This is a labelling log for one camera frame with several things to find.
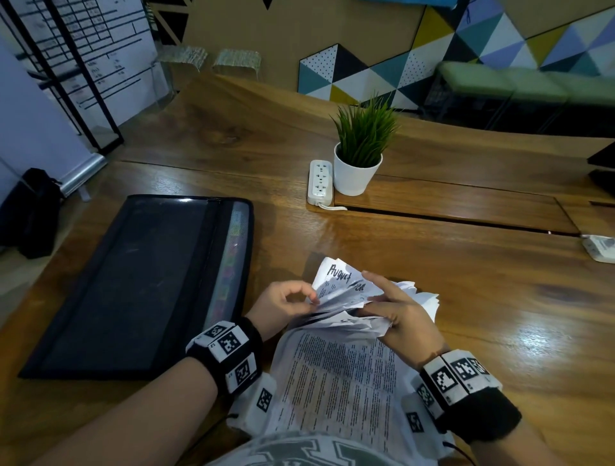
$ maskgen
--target left hand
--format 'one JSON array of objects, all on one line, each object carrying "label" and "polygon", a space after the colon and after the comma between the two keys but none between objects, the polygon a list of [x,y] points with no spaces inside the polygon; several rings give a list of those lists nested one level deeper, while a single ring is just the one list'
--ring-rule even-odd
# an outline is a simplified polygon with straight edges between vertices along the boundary
[{"label": "left hand", "polygon": [[[304,294],[314,304],[288,302],[287,296],[293,293]],[[299,280],[273,282],[261,293],[245,316],[252,321],[263,341],[267,341],[286,327],[293,317],[314,311],[318,302],[316,291],[309,283]]]}]

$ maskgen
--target stack of papers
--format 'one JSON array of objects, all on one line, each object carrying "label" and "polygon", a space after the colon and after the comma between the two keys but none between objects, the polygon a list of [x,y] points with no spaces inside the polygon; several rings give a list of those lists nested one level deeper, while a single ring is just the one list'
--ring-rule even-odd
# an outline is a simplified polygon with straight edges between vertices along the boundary
[{"label": "stack of papers", "polygon": [[[435,321],[440,301],[433,293],[417,293],[414,282],[396,283],[412,297]],[[290,328],[327,329],[338,331],[336,337],[344,341],[374,339],[383,336],[391,322],[384,317],[359,317],[357,309],[371,302],[369,298],[383,291],[365,280],[354,267],[341,259],[325,258],[312,283],[320,304],[312,314],[295,319]]]}]

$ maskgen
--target white cable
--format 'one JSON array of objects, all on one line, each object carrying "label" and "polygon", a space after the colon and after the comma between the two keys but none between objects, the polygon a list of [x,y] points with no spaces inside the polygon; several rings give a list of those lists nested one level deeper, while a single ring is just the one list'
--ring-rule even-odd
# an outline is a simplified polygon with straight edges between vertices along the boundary
[{"label": "white cable", "polygon": [[342,207],[341,205],[338,205],[337,207],[329,207],[328,205],[322,205],[320,202],[316,205],[324,210],[348,210],[346,207]]}]

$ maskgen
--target white pot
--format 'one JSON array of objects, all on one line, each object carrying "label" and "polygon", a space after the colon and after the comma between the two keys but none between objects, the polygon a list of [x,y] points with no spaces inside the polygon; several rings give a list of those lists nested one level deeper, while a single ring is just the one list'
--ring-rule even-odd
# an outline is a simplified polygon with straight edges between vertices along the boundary
[{"label": "white pot", "polygon": [[383,155],[380,154],[380,162],[370,168],[353,167],[343,162],[338,157],[339,143],[335,146],[333,154],[333,185],[340,193],[346,195],[360,195],[365,192],[367,184],[371,177],[374,176],[376,170],[383,162]]}]

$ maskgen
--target wooden table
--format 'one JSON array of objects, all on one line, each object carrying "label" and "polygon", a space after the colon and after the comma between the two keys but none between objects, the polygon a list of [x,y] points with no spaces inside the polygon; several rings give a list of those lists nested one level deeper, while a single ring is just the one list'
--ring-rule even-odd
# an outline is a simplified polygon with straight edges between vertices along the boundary
[{"label": "wooden table", "polygon": [[[325,212],[306,205],[306,182],[311,159],[331,159],[334,111],[265,85],[202,76],[128,135],[0,331],[0,464],[26,464],[142,385],[16,378],[125,197],[136,193],[254,203],[246,309],[271,281],[311,281],[326,255],[440,293],[436,322],[448,342],[494,372],[562,458],[613,463],[615,267],[592,261],[577,237],[612,231],[600,209],[615,202],[591,185],[582,158],[609,141],[403,119],[366,194],[336,198],[355,210]],[[203,427],[224,413],[217,405]],[[238,443],[223,427],[193,458],[212,459]]]}]

